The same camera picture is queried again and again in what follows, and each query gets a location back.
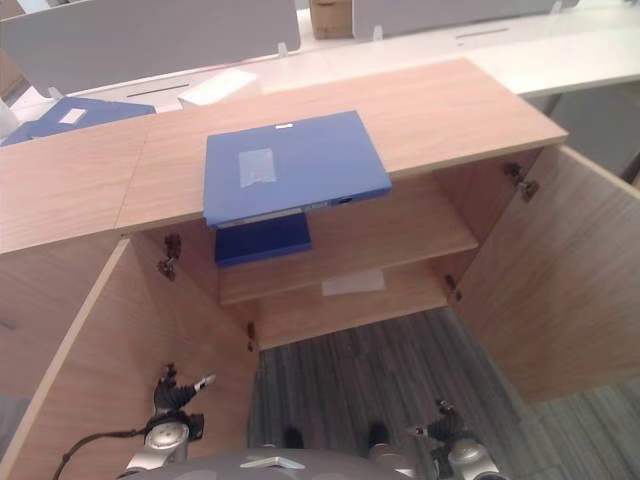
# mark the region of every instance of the white desk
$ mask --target white desk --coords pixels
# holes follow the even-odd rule
[[[612,0],[583,0],[575,9],[553,16],[484,22],[367,43],[315,40],[309,11],[301,10],[298,16],[300,51],[286,58],[253,59],[236,65],[256,73],[265,93],[460,57],[469,58],[512,92],[527,98],[640,79],[640,7]],[[177,96],[182,91],[227,67],[163,75],[78,94],[151,104],[159,112],[175,110],[180,108]],[[12,110],[23,122],[38,118],[52,103],[30,89]]]

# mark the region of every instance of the black cable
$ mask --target black cable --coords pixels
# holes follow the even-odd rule
[[[80,450],[82,447],[84,447],[86,444],[91,443],[94,440],[98,440],[100,438],[105,438],[105,437],[132,438],[138,435],[143,435],[145,432],[146,432],[146,429],[143,428],[140,430],[125,430],[122,432],[94,433],[93,435],[88,435],[84,437],[83,439],[76,442],[76,444],[73,447],[71,447],[71,449],[62,456],[62,461],[60,462],[60,465],[58,466],[56,473],[53,474],[52,480],[58,480],[60,478],[60,474],[62,473],[62,470],[64,470],[64,467],[67,465],[67,463],[69,463],[69,460],[71,460],[71,457],[73,456],[73,454],[76,453],[78,450]]]

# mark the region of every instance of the shoe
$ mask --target shoe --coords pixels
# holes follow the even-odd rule
[[[304,440],[300,430],[289,427],[284,431],[284,448],[304,448]]]
[[[381,443],[389,443],[389,431],[382,422],[374,422],[369,425],[369,448]]]

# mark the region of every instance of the blue box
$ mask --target blue box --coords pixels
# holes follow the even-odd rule
[[[220,267],[311,249],[304,213],[223,228],[216,234],[215,259]]]
[[[207,140],[204,217],[226,228],[383,195],[391,180],[355,111]]]
[[[84,110],[73,123],[61,123],[61,120],[72,110]],[[124,120],[155,113],[151,105],[125,102],[106,102],[91,98],[63,97],[49,109],[40,119],[25,122],[9,135],[2,146],[26,142],[38,137],[48,137],[58,133],[70,132],[81,128],[93,127],[103,123]]]

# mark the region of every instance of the cabinet top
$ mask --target cabinet top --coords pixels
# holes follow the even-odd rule
[[[346,110],[392,178],[566,137],[466,60],[132,118],[0,148],[0,253],[199,218],[207,136]]]

